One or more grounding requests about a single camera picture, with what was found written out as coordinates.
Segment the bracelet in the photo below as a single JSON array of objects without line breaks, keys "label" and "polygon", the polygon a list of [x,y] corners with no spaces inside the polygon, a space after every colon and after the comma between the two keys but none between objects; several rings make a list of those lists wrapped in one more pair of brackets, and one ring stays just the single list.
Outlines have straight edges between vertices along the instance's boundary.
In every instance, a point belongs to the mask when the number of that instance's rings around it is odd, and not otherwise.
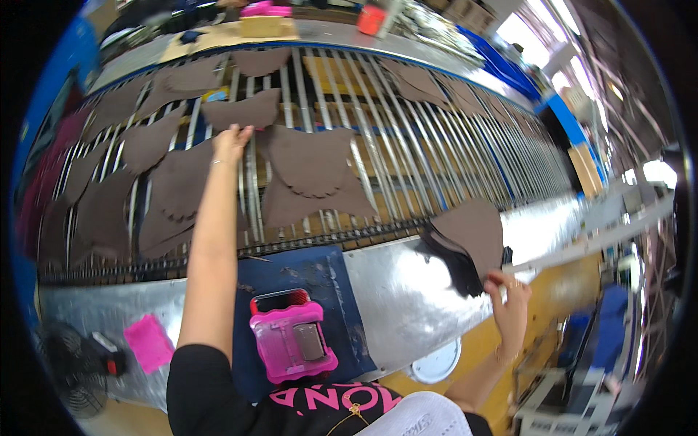
[{"label": "bracelet", "polygon": [[497,363],[499,363],[502,366],[509,366],[512,363],[514,363],[515,360],[517,360],[517,357],[519,357],[519,353],[517,352],[514,357],[509,359],[508,361],[505,361],[502,359],[502,344],[498,344],[497,348],[494,349],[494,356],[497,358]]}]

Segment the white cloth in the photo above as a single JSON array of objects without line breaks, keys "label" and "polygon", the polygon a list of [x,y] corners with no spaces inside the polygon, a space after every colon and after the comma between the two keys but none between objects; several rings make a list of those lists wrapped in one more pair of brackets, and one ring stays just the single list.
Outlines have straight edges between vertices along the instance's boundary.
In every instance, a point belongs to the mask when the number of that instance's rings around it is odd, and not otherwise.
[{"label": "white cloth", "polygon": [[436,392],[415,392],[356,436],[473,436],[456,403]]}]

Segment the metal roller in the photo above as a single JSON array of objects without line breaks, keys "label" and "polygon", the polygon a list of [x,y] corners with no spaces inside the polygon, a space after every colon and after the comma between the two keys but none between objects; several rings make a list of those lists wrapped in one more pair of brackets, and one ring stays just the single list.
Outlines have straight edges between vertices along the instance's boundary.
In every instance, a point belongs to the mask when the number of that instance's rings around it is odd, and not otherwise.
[{"label": "metal roller", "polygon": [[[272,180],[273,172],[271,163],[258,161],[261,157],[253,135],[239,163],[236,195],[250,225],[249,231],[244,233],[240,255],[266,255],[328,243],[340,244],[343,248],[373,244],[416,234],[435,213],[471,197],[485,198],[500,209],[506,209],[552,197],[570,186],[560,151],[542,124],[505,99],[501,99],[501,103],[511,124],[495,120],[488,102],[482,102],[487,116],[468,116],[452,100],[445,109],[404,99],[394,90],[389,73],[380,65],[382,58],[377,54],[310,47],[293,47],[291,52],[288,65],[259,78],[241,77],[237,66],[228,65],[227,57],[222,59],[217,73],[221,84],[224,77],[230,78],[228,100],[236,101],[238,95],[250,98],[258,89],[270,89],[272,82],[278,80],[286,127],[309,133],[338,126],[356,130],[362,140],[352,141],[348,163],[355,166],[364,194],[377,214],[359,218],[336,210],[318,211],[318,227],[311,227],[310,217],[305,217],[302,234],[297,234],[295,226],[290,225],[269,230],[278,232],[278,241],[275,237],[269,238],[270,233],[265,233],[262,222],[261,192]],[[434,72],[426,70],[436,80]],[[136,107],[147,97],[149,84],[141,90]],[[198,127],[205,127],[205,139],[213,135],[212,126],[198,126],[202,122],[202,103],[202,98],[194,99],[191,116],[184,119],[188,122],[183,126],[186,129],[184,149],[196,145]],[[73,159],[85,156],[103,140],[110,141],[93,173],[93,180],[102,181],[123,166],[123,144],[117,140],[123,130],[139,123],[151,124],[162,113],[167,114],[181,104],[188,102],[168,103],[164,110],[140,122],[136,122],[134,113],[123,123],[108,126],[93,142],[78,142],[69,148],[52,197],[56,199],[63,192]],[[523,114],[524,118],[514,117],[516,113]],[[88,116],[86,125],[92,116]],[[533,130],[533,136],[524,135],[522,127],[525,126],[520,124],[524,122]],[[170,150],[175,148],[176,140],[175,134]],[[264,176],[258,173],[258,168],[262,167]],[[137,235],[138,223],[148,212],[151,189],[148,177],[139,177],[126,201],[126,220],[132,239]],[[66,257],[76,216],[72,209],[67,216]],[[139,262],[138,257],[134,261],[114,262],[93,256],[80,269],[42,271],[41,280],[102,280],[112,276],[154,280],[170,277],[163,274],[171,274],[171,271],[181,275],[186,269],[186,249],[186,245],[182,245],[177,253],[183,255],[173,252],[153,262]]]}]

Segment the black t-shirt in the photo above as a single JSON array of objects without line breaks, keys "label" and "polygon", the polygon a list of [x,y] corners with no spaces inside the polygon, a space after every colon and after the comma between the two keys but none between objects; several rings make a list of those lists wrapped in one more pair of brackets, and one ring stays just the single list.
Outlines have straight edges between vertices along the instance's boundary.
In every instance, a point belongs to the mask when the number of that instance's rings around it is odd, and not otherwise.
[{"label": "black t-shirt", "polygon": [[[168,417],[174,436],[324,436],[359,403],[372,423],[402,399],[378,383],[313,384],[275,391],[252,406],[235,389],[230,364],[218,349],[187,345],[174,352],[168,379]],[[474,436],[489,435],[487,422],[466,414]],[[332,436],[354,435],[366,424],[352,416]]]}]

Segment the black fan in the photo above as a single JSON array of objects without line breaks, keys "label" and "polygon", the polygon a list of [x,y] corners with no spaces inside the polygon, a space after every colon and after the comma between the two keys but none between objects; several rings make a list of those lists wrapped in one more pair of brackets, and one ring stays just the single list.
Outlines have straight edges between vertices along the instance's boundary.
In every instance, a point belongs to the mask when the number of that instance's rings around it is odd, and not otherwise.
[{"label": "black fan", "polygon": [[97,351],[71,326],[38,327],[37,348],[59,398],[76,418],[95,416],[107,401],[107,379]]}]

